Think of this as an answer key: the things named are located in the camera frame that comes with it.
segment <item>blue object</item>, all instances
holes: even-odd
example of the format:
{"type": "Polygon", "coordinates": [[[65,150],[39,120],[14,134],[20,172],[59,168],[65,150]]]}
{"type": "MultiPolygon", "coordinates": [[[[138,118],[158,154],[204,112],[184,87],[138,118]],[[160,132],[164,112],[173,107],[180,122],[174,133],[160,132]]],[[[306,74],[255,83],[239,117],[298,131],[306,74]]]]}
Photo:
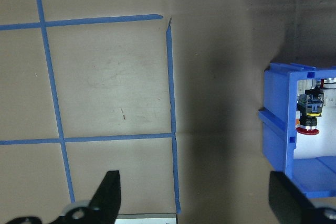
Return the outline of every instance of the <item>blue object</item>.
{"type": "Polygon", "coordinates": [[[294,159],[298,80],[336,77],[336,67],[271,63],[265,71],[263,153],[308,198],[336,196],[336,156],[294,159]]]}

